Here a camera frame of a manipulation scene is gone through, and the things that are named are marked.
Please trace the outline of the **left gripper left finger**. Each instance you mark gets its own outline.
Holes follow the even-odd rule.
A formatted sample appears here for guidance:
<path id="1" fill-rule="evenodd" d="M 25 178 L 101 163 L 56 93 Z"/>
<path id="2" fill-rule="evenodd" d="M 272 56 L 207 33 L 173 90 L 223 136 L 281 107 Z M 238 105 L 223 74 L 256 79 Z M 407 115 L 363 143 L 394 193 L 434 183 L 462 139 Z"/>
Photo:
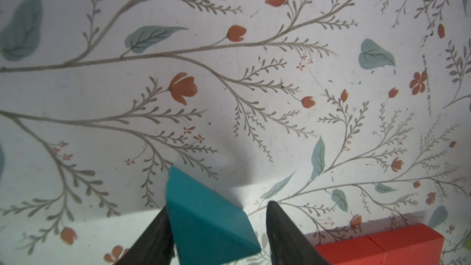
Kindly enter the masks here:
<path id="1" fill-rule="evenodd" d="M 164 206 L 117 265 L 170 265 L 174 257 L 174 238 Z"/>

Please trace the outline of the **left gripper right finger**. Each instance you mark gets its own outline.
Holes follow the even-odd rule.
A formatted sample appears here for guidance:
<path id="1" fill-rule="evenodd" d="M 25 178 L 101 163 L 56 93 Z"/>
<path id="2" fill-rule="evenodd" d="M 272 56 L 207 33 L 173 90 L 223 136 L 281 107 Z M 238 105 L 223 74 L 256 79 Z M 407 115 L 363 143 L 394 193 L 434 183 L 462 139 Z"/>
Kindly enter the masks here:
<path id="1" fill-rule="evenodd" d="M 267 237 L 274 265 L 329 265 L 275 201 L 266 209 Z"/>

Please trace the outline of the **teal triangular block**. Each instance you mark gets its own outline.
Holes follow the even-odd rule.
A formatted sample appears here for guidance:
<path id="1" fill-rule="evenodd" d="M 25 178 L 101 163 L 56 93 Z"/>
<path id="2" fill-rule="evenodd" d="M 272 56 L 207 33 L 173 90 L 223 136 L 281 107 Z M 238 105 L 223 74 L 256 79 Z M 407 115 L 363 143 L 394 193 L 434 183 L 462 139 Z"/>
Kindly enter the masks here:
<path id="1" fill-rule="evenodd" d="M 261 251 L 242 208 L 176 167 L 169 172 L 166 208 L 182 265 L 223 265 Z"/>

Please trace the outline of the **red block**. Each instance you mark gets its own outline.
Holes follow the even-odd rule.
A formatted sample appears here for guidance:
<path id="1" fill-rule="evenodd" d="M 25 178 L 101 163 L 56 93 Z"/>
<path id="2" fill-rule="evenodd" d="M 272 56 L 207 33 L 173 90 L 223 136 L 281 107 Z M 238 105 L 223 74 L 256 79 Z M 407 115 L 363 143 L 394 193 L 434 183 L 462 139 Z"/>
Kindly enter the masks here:
<path id="1" fill-rule="evenodd" d="M 384 250 L 368 237 L 315 247 L 331 265 L 383 265 Z"/>
<path id="2" fill-rule="evenodd" d="M 385 265 L 437 265 L 445 238 L 425 224 L 371 234 L 383 250 Z"/>

